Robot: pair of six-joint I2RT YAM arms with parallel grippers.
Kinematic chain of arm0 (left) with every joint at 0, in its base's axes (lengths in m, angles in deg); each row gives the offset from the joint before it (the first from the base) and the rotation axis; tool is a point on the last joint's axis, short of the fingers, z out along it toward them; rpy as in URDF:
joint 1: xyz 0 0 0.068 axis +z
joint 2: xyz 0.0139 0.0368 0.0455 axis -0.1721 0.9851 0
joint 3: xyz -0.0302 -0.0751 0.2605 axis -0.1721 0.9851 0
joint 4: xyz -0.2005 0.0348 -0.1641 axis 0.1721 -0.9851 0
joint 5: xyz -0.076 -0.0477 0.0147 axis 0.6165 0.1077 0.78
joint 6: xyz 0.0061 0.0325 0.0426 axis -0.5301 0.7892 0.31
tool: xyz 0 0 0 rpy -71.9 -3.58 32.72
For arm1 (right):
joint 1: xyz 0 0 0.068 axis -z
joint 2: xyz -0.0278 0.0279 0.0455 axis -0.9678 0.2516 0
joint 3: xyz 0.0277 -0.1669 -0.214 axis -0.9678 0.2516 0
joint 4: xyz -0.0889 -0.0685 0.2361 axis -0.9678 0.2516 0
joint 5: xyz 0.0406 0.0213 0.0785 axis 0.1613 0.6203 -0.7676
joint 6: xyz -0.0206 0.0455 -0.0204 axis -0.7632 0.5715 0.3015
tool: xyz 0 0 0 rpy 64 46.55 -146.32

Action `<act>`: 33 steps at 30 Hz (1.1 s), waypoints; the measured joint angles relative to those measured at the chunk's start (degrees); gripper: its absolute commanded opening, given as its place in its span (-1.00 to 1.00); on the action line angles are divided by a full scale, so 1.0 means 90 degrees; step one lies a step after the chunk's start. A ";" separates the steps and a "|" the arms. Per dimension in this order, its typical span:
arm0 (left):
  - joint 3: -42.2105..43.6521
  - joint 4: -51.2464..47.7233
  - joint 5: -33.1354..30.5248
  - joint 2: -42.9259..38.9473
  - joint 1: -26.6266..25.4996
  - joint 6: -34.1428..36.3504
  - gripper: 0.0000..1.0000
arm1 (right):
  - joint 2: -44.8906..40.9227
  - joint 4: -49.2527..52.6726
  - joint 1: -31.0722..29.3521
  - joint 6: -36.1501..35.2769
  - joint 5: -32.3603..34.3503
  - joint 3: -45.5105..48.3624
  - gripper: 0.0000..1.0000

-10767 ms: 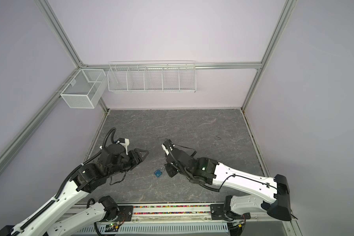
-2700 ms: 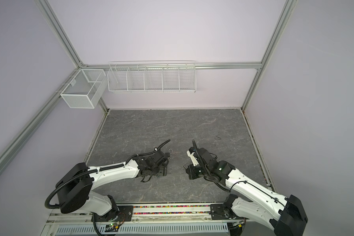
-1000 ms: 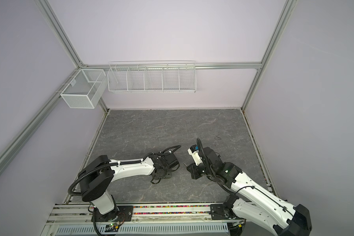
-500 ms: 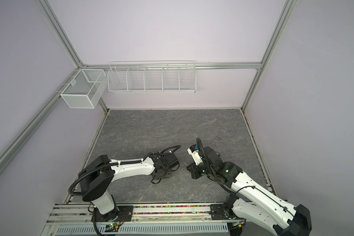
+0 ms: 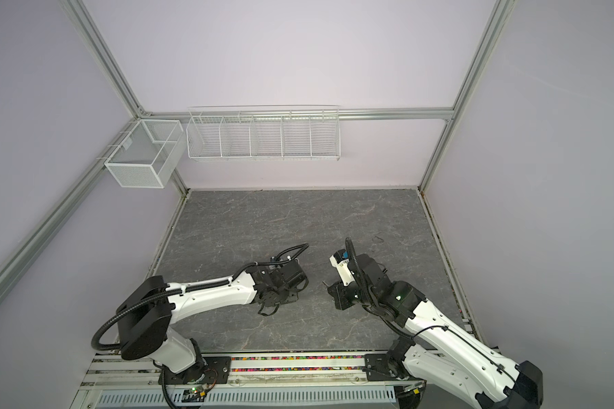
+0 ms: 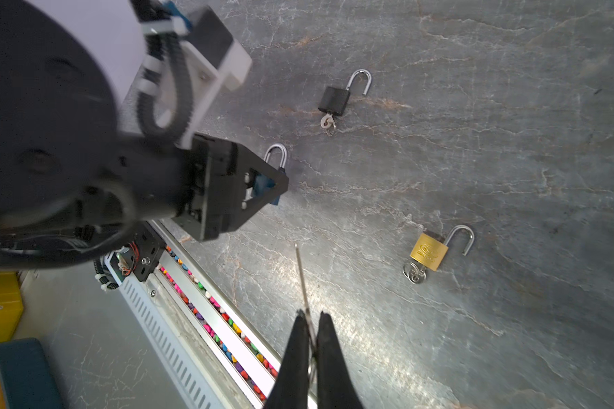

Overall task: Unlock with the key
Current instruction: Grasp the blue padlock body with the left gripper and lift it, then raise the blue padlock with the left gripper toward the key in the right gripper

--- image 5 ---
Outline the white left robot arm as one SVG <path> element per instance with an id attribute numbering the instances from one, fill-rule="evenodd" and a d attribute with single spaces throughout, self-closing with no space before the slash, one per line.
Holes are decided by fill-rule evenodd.
<path id="1" fill-rule="evenodd" d="M 295 303 L 309 279 L 299 265 L 308 244 L 289 247 L 268 262 L 250 262 L 235 274 L 207 281 L 168 283 L 160 275 L 145 279 L 115 315 L 102 324 L 90 345 L 97 352 L 118 351 L 125 361 L 152 360 L 162 380 L 202 382 L 210 372 L 197 342 L 173 329 L 177 322 L 207 311 L 259 305 L 259 315 L 274 315 Z"/>

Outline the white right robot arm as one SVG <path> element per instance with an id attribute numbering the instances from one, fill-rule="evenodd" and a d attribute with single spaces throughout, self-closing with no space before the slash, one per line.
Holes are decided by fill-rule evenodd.
<path id="1" fill-rule="evenodd" d="M 339 281 L 327 288 L 338 310 L 361 306 L 398 338 L 380 374 L 432 383 L 473 408 L 539 408 L 543 374 L 530 361 L 517 363 L 455 324 L 421 291 L 392 281 L 384 267 L 357 254 L 351 239 L 330 257 Z"/>

